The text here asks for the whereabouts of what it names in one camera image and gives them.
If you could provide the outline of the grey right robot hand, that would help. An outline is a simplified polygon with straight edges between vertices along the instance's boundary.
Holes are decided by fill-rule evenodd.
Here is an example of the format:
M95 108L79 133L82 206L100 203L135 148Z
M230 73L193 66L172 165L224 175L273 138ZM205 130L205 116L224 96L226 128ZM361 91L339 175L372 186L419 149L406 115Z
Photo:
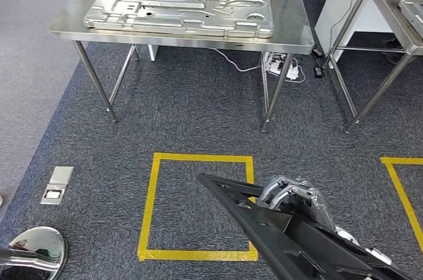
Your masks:
M268 202L268 208L276 210L281 204L295 209L328 228L332 232L358 245L358 241L344 228L335 225L323 194L306 180L292 180L286 176L273 176L263 187L259 200Z

